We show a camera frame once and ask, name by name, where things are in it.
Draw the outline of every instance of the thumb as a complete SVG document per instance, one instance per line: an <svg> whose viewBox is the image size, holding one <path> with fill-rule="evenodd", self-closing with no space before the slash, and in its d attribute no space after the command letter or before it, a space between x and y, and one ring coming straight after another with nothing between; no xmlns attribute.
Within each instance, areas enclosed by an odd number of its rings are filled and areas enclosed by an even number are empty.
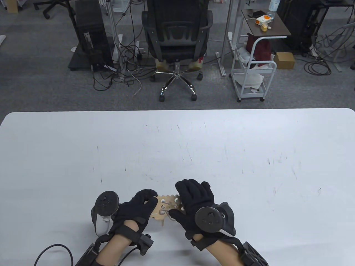
<svg viewBox="0 0 355 266"><path fill-rule="evenodd" d="M175 219L178 223L181 223L186 219L186 215L177 209L172 209L169 211L169 215L171 218Z"/></svg>
<svg viewBox="0 0 355 266"><path fill-rule="evenodd" d="M154 210L154 208L157 206L158 204L158 199L155 197L152 197L149 201L147 201L144 206L150 210Z"/></svg>

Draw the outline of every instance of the office chair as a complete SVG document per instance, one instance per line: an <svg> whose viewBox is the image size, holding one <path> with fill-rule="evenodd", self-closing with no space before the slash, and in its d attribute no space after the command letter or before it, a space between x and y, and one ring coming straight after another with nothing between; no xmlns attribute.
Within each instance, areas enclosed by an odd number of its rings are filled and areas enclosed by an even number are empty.
<svg viewBox="0 0 355 266"><path fill-rule="evenodd" d="M54 8L56 5L61 5L63 7L67 7L66 4L64 3L65 0L49 0L49 1L42 1L42 2L35 2L33 3L34 5L34 9L35 10L39 10L38 6L40 5L49 5L44 11L43 11L43 15L44 17L49 20L50 16L48 15L48 12Z"/></svg>
<svg viewBox="0 0 355 266"><path fill-rule="evenodd" d="M203 57L207 49L209 29L213 24L212 11L208 9L209 0L147 0L148 11L142 12L149 52L160 62L175 63L174 71L156 70L155 74L169 74L170 79L162 87L159 101L164 102L164 93L175 79L181 79L191 90L191 100L196 101L194 86L181 72L180 61Z"/></svg>

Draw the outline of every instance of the chrome chair base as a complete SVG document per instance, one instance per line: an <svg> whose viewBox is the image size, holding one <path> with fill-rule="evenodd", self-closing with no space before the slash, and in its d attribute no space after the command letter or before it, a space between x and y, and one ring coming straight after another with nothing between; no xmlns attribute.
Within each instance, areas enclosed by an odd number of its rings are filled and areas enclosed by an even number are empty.
<svg viewBox="0 0 355 266"><path fill-rule="evenodd" d="M176 80L176 79L181 79L191 90L192 95L191 95L191 101L196 101L197 100L197 94L195 92L195 87L191 84L190 81L188 81L185 77L183 77L183 74L188 74L188 73L193 73L193 72L199 72L199 75L197 77L198 80L202 80L203 73L199 70L187 70L187 71L180 71L180 62L175 63L175 69L174 71L155 71L151 77L153 77L155 74L169 74L171 75L170 79L165 83L165 85L162 87L162 90L159 95L159 101L164 102L165 101L165 96L164 93L167 90L167 88L170 86L170 84Z"/></svg>

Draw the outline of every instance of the glove finger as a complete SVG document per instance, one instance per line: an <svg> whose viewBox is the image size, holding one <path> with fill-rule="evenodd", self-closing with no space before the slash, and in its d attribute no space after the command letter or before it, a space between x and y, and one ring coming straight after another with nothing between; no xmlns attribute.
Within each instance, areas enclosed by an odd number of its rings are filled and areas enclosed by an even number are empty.
<svg viewBox="0 0 355 266"><path fill-rule="evenodd" d="M182 223L184 223L184 220L186 220L186 215L176 209L170 210L169 215L171 218L175 219L181 225Z"/></svg>
<svg viewBox="0 0 355 266"><path fill-rule="evenodd" d="M188 191L188 189L184 183L185 180L187 181L187 179L184 179L183 181L179 181L175 184L175 188L180 195L181 203L184 206L192 200L190 192Z"/></svg>
<svg viewBox="0 0 355 266"><path fill-rule="evenodd" d="M152 211L155 209L155 207L158 204L158 199L155 197L152 197L150 200L147 201L147 203L144 204L144 206L152 213Z"/></svg>
<svg viewBox="0 0 355 266"><path fill-rule="evenodd" d="M139 203L144 203L145 201L149 200L150 198L157 196L157 192L152 189L143 189L138 191L137 194L134 196L134 199Z"/></svg>
<svg viewBox="0 0 355 266"><path fill-rule="evenodd" d="M214 195L211 191L211 186L209 185L209 183L207 183L206 181L203 181L201 183L201 185L204 187L204 189L206 190L207 192L207 195L210 197L210 199L212 199L212 201L214 202Z"/></svg>
<svg viewBox="0 0 355 266"><path fill-rule="evenodd" d="M202 197L208 196L206 189L195 179L189 179L189 181L192 182L198 188Z"/></svg>
<svg viewBox="0 0 355 266"><path fill-rule="evenodd" d="M186 180L185 184L187 189L189 190L190 194L191 194L191 198L192 199L198 199L201 198L201 193L198 189L198 187L190 180Z"/></svg>

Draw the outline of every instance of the gloved hand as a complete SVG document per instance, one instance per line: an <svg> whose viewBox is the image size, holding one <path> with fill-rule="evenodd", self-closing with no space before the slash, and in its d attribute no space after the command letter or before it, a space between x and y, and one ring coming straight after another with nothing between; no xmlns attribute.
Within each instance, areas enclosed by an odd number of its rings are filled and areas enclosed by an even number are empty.
<svg viewBox="0 0 355 266"><path fill-rule="evenodd" d="M180 195L186 215L179 210L173 209L169 211L170 217L182 225L187 233L187 238L189 238L188 235L191 238L194 234L211 236L211 234L202 231L195 223L196 212L202 207L214 204L214 196L209 183L202 182L200 184L194 179L184 179L177 182L175 187Z"/></svg>
<svg viewBox="0 0 355 266"><path fill-rule="evenodd" d="M149 217L158 203L158 199L154 197L157 195L156 191L152 189L144 189L139 191L129 202L120 204L117 213L112 217L114 223L109 234L114 233L125 220L136 221L139 227L138 233L141 234L148 225Z"/></svg>

